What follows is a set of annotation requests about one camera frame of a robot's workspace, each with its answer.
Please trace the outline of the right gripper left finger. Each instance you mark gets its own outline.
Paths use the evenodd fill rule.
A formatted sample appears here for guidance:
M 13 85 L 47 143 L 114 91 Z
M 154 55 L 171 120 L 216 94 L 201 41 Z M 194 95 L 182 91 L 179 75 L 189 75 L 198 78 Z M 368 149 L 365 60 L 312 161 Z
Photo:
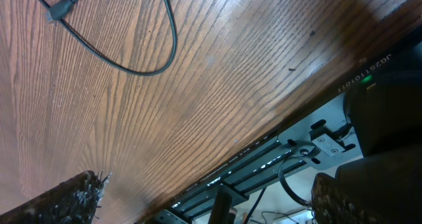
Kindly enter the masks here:
M 4 224 L 91 224 L 110 176 L 87 170 L 1 214 Z

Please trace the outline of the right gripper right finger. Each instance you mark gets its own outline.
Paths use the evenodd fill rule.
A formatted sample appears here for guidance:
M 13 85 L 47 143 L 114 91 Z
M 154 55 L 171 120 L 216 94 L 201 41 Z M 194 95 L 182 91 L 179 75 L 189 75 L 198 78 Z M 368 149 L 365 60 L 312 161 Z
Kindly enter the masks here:
M 311 207 L 318 223 L 389 223 L 396 185 L 376 176 L 316 175 Z

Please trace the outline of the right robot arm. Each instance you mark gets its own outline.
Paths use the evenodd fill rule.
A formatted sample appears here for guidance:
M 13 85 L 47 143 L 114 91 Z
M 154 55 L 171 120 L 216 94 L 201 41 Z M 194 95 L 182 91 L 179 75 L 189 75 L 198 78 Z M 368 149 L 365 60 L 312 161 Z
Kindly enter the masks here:
M 339 90 L 270 131 L 172 200 L 153 223 L 191 223 L 216 204 L 236 206 L 312 167 L 397 150 L 421 139 L 421 45 L 371 61 Z

